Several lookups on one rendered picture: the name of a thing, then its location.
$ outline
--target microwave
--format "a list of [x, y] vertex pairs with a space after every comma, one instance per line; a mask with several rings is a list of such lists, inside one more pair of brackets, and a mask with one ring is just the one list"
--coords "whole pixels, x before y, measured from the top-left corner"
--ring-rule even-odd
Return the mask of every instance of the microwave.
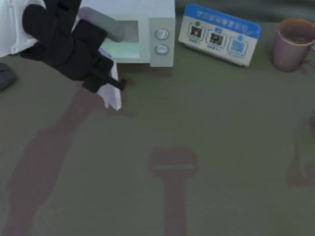
[[82, 0], [78, 17], [108, 32], [101, 48], [117, 63], [173, 66], [175, 0]]

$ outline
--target cup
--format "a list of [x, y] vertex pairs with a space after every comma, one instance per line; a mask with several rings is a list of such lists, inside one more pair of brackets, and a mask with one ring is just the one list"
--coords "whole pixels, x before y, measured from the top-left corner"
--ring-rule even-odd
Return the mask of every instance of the cup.
[[273, 44], [273, 65], [280, 71], [293, 72], [315, 52], [315, 24], [289, 18], [279, 24]]

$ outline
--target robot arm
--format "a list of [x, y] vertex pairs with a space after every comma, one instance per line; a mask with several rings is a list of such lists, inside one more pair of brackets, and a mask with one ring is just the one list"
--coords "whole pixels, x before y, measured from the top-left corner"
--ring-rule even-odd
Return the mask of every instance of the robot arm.
[[98, 51], [108, 32], [86, 20], [74, 26], [81, 0], [37, 1], [0, 0], [0, 27], [8, 33], [0, 37], [0, 57], [20, 52], [83, 81], [93, 93], [105, 84], [124, 90], [124, 80], [109, 76], [113, 61]]

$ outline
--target table surface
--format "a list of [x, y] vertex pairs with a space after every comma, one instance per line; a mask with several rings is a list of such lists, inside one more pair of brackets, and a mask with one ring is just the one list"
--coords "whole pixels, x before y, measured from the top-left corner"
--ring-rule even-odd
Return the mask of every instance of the table surface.
[[0, 94], [2, 236], [314, 234], [315, 181], [294, 146], [315, 70], [277, 71], [277, 24], [261, 26], [249, 68], [178, 43], [171, 73], [121, 67], [120, 112], [41, 63], [3, 58], [19, 81]]

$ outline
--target microwave door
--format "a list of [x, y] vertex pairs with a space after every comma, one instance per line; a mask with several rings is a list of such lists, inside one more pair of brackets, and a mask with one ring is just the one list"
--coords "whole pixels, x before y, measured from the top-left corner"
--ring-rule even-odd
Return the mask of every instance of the microwave door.
[[142, 15], [108, 15], [125, 28], [122, 41], [105, 39], [102, 49], [107, 51], [117, 63], [150, 63], [149, 18]]

